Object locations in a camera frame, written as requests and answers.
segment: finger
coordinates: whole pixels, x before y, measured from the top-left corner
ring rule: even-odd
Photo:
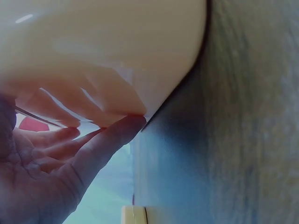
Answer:
[[[18,96],[16,105],[25,111],[44,120],[61,123],[67,127],[79,127],[80,122],[67,111],[63,110],[45,91],[38,89],[28,99]]]
[[[145,118],[128,116],[94,136],[75,155],[72,166],[84,187],[123,145],[128,144],[145,125]]]
[[[72,140],[80,135],[79,130],[73,127],[45,132],[33,132],[18,129],[18,132],[27,137],[36,148],[55,146]]]
[[[85,145],[90,139],[92,139],[95,135],[102,132],[103,130],[104,129],[100,129],[95,132],[89,133],[79,139],[68,141],[57,146],[49,147],[43,150],[43,153],[46,156],[54,158],[56,160],[66,161],[72,158],[83,145]]]
[[[100,127],[107,127],[112,124],[109,117],[86,96],[78,85],[62,79],[59,81],[66,83],[63,85],[63,88],[57,85],[57,81],[53,79],[44,83],[45,90],[59,100],[66,108],[83,118],[95,121]]]
[[[88,73],[86,78],[96,90],[96,94],[92,97],[101,104],[104,112],[116,115],[146,113],[146,107],[135,89],[117,71],[97,67],[96,70]],[[111,91],[111,86],[117,86],[117,91]]]

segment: pink object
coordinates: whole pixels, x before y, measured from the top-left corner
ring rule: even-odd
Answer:
[[[29,131],[49,131],[49,126],[32,118],[26,117],[20,124],[19,129]]]

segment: hand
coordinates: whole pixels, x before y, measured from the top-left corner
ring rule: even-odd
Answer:
[[[145,124],[129,116],[106,130],[30,132],[14,128],[14,107],[0,100],[0,223],[61,224],[111,156]]]

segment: beige curved object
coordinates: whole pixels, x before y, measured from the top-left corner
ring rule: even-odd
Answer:
[[[192,67],[205,0],[5,0],[0,93],[51,124],[149,119]]]

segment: wooden surface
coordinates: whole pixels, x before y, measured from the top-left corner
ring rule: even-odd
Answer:
[[[299,223],[299,1],[214,0],[203,54],[134,145],[149,224]]]

